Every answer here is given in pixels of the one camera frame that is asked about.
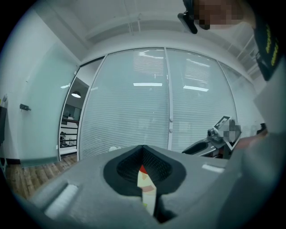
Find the red tip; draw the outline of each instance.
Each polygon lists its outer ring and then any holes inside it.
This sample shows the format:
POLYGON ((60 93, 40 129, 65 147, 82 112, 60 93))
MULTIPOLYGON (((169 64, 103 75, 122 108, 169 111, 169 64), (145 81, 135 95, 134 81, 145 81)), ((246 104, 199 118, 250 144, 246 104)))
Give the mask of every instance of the red tip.
POLYGON ((146 170, 145 170, 145 168, 144 168, 143 165, 141 165, 141 168, 140 168, 139 170, 140 170, 140 172, 142 172, 142 173, 148 174, 148 173, 146 172, 146 170))

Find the glass door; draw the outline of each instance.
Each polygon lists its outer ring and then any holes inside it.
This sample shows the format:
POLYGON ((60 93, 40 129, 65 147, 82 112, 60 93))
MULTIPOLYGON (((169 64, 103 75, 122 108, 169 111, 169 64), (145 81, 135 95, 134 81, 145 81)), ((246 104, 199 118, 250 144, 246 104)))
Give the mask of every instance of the glass door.
POLYGON ((22 109, 19 110, 18 140, 22 167, 59 160, 60 116, 76 69, 75 60, 55 44, 32 71, 21 101, 22 109))

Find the black wall-mounted object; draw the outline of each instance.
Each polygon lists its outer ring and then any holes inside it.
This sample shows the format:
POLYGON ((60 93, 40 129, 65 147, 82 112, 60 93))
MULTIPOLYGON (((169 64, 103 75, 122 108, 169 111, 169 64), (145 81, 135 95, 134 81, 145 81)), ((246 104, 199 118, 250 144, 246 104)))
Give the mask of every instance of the black wall-mounted object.
POLYGON ((27 105, 24 105, 24 104, 20 104, 20 109, 21 110, 31 110, 31 108, 29 108, 29 106, 27 106, 27 105))

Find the metal frame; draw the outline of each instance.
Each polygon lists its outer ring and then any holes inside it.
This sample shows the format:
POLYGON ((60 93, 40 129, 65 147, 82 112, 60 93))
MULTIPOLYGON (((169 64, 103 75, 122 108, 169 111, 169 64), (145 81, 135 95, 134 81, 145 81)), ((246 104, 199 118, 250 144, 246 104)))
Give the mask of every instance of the metal frame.
POLYGON ((74 74, 75 77, 73 78, 73 80, 72 80, 72 82, 71 82, 71 85, 70 85, 69 88, 68 88, 67 95, 66 95, 66 99, 64 100, 63 107, 62 107, 61 116, 60 116, 60 118, 59 118, 59 129, 58 129, 58 159, 59 159, 59 161, 61 161, 61 154, 60 154, 60 152, 59 152, 59 146, 60 146, 60 131, 61 131, 61 126, 62 126, 63 111, 64 111, 64 107, 65 107, 66 102, 67 102, 68 95, 69 95, 69 93, 70 93, 70 91, 71 91, 71 88, 72 88, 72 86, 73 86, 73 83, 74 83, 75 80, 76 80, 76 75, 77 75, 77 73, 79 72, 79 70, 80 70, 80 67, 77 69, 76 73, 74 74))
POLYGON ((168 138, 168 150, 172 150, 172 140, 173 140, 173 90, 172 90, 172 80, 171 80, 171 71, 169 66, 169 57, 167 54, 167 48, 164 47, 165 57, 167 62, 167 79, 168 79, 168 87, 169 87, 169 138, 168 138))
POLYGON ((218 63, 218 65, 219 65, 220 69, 222 70, 225 79, 227 80, 227 84, 228 84, 229 89, 230 89, 230 91, 231 91, 231 96, 232 96, 232 100, 233 100, 233 103, 234 103, 234 108, 235 108, 235 110, 236 110, 236 102, 235 102, 235 100, 234 100, 233 92, 232 92, 232 89, 231 89, 231 85, 230 85, 230 83, 229 83, 229 81, 228 81, 227 75, 225 74, 224 69, 223 69, 222 65, 220 64, 220 62, 219 62, 218 60, 217 60, 217 63, 218 63))
POLYGON ((102 59, 100 65, 98 66, 97 71, 94 74, 92 84, 89 86, 88 92, 86 93, 86 96, 85 96, 85 99, 84 99, 84 104, 82 106, 82 111, 81 111, 81 115, 80 115, 80 122, 79 122, 78 130, 77 130, 77 142, 76 142, 76 145, 77 145, 77 147, 76 147, 76 158, 77 158, 77 161, 80 160, 80 154, 79 154, 79 152, 80 152, 80 129, 81 129, 81 124, 82 124, 82 118, 84 116, 85 105, 86 105, 86 102, 88 100, 91 87, 93 86, 93 84, 94 84, 94 82, 96 80, 96 76, 98 75, 98 73, 100 71, 100 68, 102 67, 102 65, 103 65, 103 63, 104 63, 104 61, 105 61, 107 56, 108 55, 104 56, 104 58, 102 59))

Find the baseboard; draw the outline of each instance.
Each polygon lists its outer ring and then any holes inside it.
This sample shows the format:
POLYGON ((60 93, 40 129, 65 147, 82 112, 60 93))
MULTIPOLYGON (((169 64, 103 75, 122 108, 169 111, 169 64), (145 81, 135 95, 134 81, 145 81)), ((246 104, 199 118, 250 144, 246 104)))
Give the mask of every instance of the baseboard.
MULTIPOLYGON (((1 163, 4 165, 4 162, 5 162, 4 158, 1 157, 0 160, 1 160, 1 163)), ((21 164, 20 159, 6 158, 6 161, 7 161, 7 165, 20 165, 21 164)))
POLYGON ((62 154, 61 157, 70 156, 70 155, 73 155, 73 154, 76 154, 76 153, 77 152, 65 153, 65 154, 62 154))

